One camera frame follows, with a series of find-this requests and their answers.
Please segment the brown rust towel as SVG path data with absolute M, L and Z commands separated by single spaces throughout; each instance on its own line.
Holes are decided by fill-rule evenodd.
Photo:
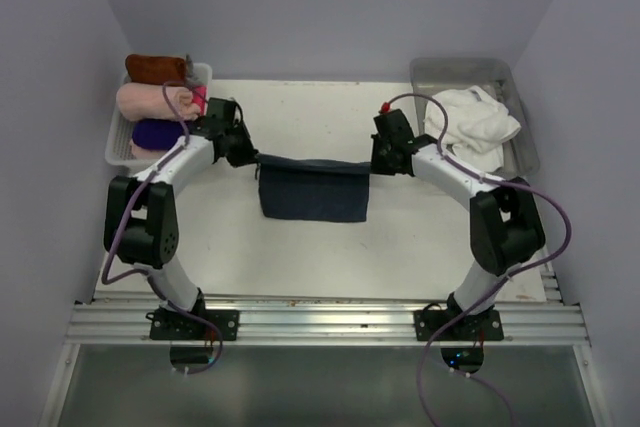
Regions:
M 181 57 L 130 54 L 125 68 L 132 82 L 149 85 L 184 81 L 187 74 L 187 62 Z

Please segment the blue grey towel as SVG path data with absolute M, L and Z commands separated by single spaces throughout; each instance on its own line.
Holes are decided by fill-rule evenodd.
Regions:
M 265 217 L 289 221 L 367 220 L 370 164 L 260 154 L 258 194 Z

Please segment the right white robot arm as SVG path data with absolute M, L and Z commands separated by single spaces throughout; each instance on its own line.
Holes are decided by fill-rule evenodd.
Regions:
M 465 164 L 454 167 L 435 139 L 415 136 L 404 113 L 389 109 L 374 118 L 371 170 L 379 175 L 404 174 L 430 183 L 469 214 L 469 246 L 473 264 L 450 295 L 445 326 L 451 336 L 468 339 L 481 327 L 480 314 L 495 303 L 499 282 L 523 265 L 546 243 L 533 194 L 496 176 L 482 176 Z

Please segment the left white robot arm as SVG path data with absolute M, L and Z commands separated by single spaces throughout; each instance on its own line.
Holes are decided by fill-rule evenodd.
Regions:
M 172 326 L 185 339 L 201 337 L 207 314 L 196 307 L 200 289 L 177 257 L 179 225 L 176 199 L 194 176 L 224 159 L 233 167 L 256 162 L 243 110 L 233 99 L 210 98 L 206 114 L 180 122 L 181 136 L 163 156 L 134 176 L 116 176 L 108 188 L 104 224 L 107 257 L 101 283 L 111 285 L 141 275 L 176 311 Z

